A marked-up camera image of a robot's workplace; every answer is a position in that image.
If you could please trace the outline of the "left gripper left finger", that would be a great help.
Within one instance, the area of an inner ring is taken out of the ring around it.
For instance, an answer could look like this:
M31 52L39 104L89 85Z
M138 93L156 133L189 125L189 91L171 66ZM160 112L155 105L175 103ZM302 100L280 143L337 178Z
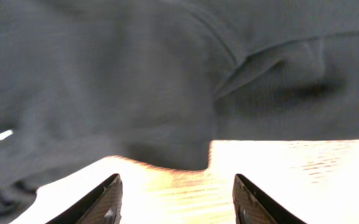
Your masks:
M119 224L123 183L113 174L47 224Z

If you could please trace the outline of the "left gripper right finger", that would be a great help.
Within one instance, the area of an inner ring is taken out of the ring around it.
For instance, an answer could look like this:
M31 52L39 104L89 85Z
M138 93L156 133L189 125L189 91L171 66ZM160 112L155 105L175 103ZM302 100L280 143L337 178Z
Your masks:
M306 224L242 174L233 183L236 224Z

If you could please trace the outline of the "black polo shirt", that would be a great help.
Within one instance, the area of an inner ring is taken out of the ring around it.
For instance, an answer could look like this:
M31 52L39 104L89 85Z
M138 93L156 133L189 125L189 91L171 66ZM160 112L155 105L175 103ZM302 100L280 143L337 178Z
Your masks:
M359 0L0 0L0 223L106 156L359 139Z

